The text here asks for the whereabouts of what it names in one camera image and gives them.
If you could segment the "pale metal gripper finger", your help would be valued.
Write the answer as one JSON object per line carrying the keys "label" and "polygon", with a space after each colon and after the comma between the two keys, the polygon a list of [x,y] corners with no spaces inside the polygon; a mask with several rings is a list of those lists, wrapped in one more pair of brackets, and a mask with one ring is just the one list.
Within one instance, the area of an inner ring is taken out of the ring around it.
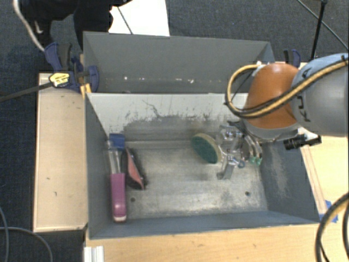
{"label": "pale metal gripper finger", "polygon": [[218,180],[229,180],[234,168],[238,165],[235,157],[225,157],[222,163],[222,170],[216,174]]}
{"label": "pale metal gripper finger", "polygon": [[221,125],[215,139],[222,153],[228,155],[236,152],[237,131],[233,126]]}

